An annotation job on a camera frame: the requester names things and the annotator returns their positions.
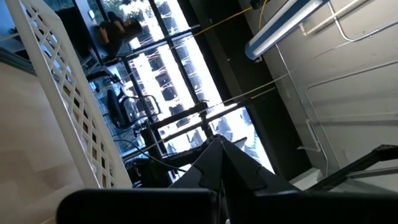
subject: white lattice railing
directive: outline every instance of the white lattice railing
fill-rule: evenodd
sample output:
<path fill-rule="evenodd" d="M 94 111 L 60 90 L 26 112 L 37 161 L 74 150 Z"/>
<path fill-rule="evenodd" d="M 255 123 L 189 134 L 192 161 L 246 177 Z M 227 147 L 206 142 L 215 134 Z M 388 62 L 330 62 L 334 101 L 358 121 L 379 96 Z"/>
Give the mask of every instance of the white lattice railing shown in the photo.
<path fill-rule="evenodd" d="M 68 34 L 43 0 L 6 0 L 87 188 L 131 188 Z"/>

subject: light fixture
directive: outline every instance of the light fixture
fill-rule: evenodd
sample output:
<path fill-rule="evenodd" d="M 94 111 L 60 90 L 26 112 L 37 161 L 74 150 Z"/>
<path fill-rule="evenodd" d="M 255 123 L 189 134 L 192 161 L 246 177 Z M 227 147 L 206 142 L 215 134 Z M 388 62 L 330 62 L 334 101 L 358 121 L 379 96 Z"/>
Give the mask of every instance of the light fixture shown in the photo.
<path fill-rule="evenodd" d="M 246 44 L 246 56 L 260 57 L 279 40 L 292 32 L 301 21 L 329 0 L 288 0 L 265 26 Z"/>

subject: white wall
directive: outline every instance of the white wall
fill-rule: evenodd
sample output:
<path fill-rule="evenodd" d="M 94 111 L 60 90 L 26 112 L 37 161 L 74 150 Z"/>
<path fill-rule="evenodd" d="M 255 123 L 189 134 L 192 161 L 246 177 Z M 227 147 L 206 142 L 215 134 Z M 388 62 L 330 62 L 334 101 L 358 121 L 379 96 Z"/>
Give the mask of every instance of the white wall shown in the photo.
<path fill-rule="evenodd" d="M 242 8 L 249 6 L 249 0 L 239 1 Z M 336 11 L 349 2 L 351 0 L 331 0 Z M 271 18 L 284 3 L 285 0 L 271 1 L 266 6 L 265 17 Z M 341 25 L 348 37 L 356 38 L 398 20 L 397 7 L 396 0 L 369 0 L 368 3 L 340 19 Z M 253 33 L 259 30 L 259 14 L 260 10 L 245 14 Z M 304 26 L 309 30 L 330 15 L 328 6 L 323 6 L 304 22 Z M 278 46 L 287 68 L 293 72 L 292 80 L 287 77 L 277 85 L 304 146 L 315 147 L 305 125 L 307 117 L 299 100 L 302 99 L 305 111 L 313 119 L 315 113 L 305 94 L 307 87 L 329 78 L 398 60 L 397 34 L 398 26 L 392 27 L 372 38 L 350 43 L 315 60 L 311 58 L 346 42 L 334 23 L 320 33 L 307 37 L 297 29 L 279 42 Z M 276 47 L 264 54 L 264 58 L 274 78 L 287 73 Z M 395 64 L 312 88 L 309 95 L 317 114 L 336 116 L 398 111 L 397 69 L 398 64 Z M 294 90 L 292 81 L 297 87 L 298 94 Z M 324 122 L 323 125 L 330 144 L 319 125 L 316 125 L 316 131 L 329 159 L 329 173 L 339 169 L 339 163 L 340 166 L 346 166 L 380 144 L 398 144 L 396 115 L 339 118 Z M 315 167 L 325 168 L 322 153 L 308 152 L 308 156 Z"/>
<path fill-rule="evenodd" d="M 37 77 L 0 63 L 0 93 L 0 223 L 55 223 L 75 163 Z"/>

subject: black desk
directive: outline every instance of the black desk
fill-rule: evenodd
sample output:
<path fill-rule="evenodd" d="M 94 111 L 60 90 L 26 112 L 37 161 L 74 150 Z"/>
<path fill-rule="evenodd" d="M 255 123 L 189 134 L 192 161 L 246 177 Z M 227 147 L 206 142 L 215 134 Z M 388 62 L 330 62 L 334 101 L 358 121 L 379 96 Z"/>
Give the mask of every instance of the black desk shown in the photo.
<path fill-rule="evenodd" d="M 108 53 L 103 48 L 102 44 L 98 40 L 98 35 L 96 31 L 97 23 L 95 19 L 91 19 L 88 12 L 91 10 L 90 5 L 87 0 L 73 0 L 73 4 L 80 12 L 81 22 L 84 23 L 87 29 L 87 35 L 90 36 L 91 42 L 91 51 L 94 53 L 94 56 L 97 58 L 99 64 L 101 66 L 104 65 L 103 59 L 108 56 Z"/>

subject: dark hair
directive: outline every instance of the dark hair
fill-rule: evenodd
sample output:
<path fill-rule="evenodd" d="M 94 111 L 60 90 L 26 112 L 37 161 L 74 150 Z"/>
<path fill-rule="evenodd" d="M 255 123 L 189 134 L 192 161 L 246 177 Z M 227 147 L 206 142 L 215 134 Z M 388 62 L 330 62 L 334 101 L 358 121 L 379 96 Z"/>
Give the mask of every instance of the dark hair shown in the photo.
<path fill-rule="evenodd" d="M 131 41 L 132 39 L 136 38 L 139 34 L 142 33 L 142 26 L 135 18 L 126 19 L 126 21 L 130 21 L 131 24 L 125 26 L 124 31 L 124 40 L 126 42 Z"/>

